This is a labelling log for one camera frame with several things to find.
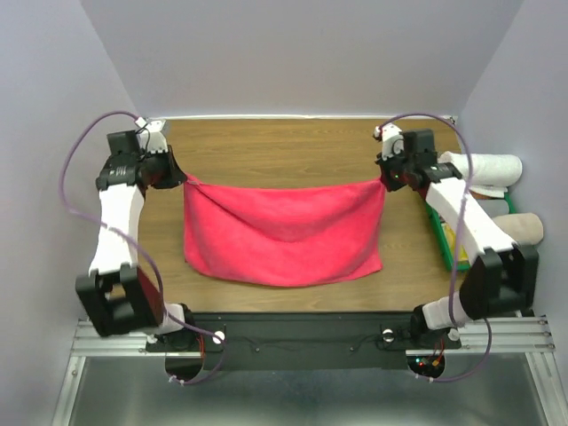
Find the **pink towel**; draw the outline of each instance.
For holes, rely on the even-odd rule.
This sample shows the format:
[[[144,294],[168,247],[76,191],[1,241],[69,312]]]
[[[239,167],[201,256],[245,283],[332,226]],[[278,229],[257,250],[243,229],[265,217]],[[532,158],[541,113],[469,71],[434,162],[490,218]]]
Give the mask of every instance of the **pink towel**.
[[[303,287],[380,271],[379,179],[305,189],[184,186],[185,260],[225,280]]]

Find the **wooden tabletop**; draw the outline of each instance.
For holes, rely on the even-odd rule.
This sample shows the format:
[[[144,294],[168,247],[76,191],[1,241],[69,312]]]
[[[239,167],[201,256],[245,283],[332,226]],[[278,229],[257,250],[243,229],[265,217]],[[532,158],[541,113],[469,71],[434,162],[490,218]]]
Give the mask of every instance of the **wooden tabletop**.
[[[171,122],[168,141],[181,169],[201,181],[245,187],[298,188],[373,179],[380,145],[377,120],[187,120]],[[459,152],[455,135],[432,120],[436,147]],[[379,249],[383,270],[364,278],[309,288],[269,288],[215,280],[194,271],[183,253],[183,192],[147,192],[139,242],[157,262],[166,299],[196,312],[325,312],[410,310],[446,294],[442,263],[417,193],[388,193]],[[142,265],[148,273],[149,267]]]

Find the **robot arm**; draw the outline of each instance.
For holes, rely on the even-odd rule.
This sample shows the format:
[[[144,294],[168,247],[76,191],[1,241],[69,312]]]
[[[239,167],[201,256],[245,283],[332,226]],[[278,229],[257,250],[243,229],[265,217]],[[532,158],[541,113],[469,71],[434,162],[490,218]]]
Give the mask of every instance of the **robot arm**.
[[[107,135],[110,156],[99,173],[101,221],[97,251],[89,273],[75,283],[77,295],[97,332],[120,335],[135,329],[168,334],[181,328],[166,315],[162,295],[138,265],[138,220],[146,189],[173,188],[186,181],[168,146],[165,121],[138,123],[140,130]],[[128,236],[130,244],[113,229]],[[113,296],[122,286],[124,294]],[[185,321],[181,304],[165,306],[170,315]]]
[[[465,181],[453,164],[438,163],[432,131],[401,131],[389,124],[376,128],[374,136],[383,142],[376,163],[387,190],[410,186],[455,230]],[[453,294],[456,321],[464,323],[531,307],[538,267],[535,248],[517,245],[470,194],[462,230],[462,245],[471,267],[460,290]],[[413,334],[451,327],[448,305],[446,296],[417,306]]]

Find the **container of towels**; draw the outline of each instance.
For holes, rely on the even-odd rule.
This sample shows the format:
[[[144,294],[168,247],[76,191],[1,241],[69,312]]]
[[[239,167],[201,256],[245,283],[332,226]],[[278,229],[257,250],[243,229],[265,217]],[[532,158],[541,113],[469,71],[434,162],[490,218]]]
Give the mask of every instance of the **container of towels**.
[[[446,152],[438,162],[450,162],[461,172],[463,178],[469,174],[468,159],[465,154]],[[533,213],[517,213],[509,197],[509,187],[521,178],[523,163],[515,155],[473,154],[471,194],[482,209],[491,217],[503,232],[519,243],[537,244],[543,238],[543,226]],[[429,219],[436,234],[446,269],[450,271],[454,263],[455,233],[436,210],[426,204]],[[469,260],[461,248],[458,271],[469,269]]]

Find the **white wall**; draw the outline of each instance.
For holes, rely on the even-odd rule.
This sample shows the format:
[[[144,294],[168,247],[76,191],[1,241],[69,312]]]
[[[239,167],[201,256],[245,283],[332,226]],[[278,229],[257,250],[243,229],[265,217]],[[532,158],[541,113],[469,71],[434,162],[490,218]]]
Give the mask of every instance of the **white wall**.
[[[521,0],[82,0],[142,114],[458,112]]]
[[[3,1],[0,40],[0,423],[50,424],[97,232],[60,207],[59,168],[95,115],[133,106],[78,0]],[[110,121],[80,148],[77,206],[98,210],[105,130],[129,127]]]
[[[551,321],[568,390],[568,2],[526,0],[459,117],[474,152],[518,155],[512,198],[543,220],[535,309]]]

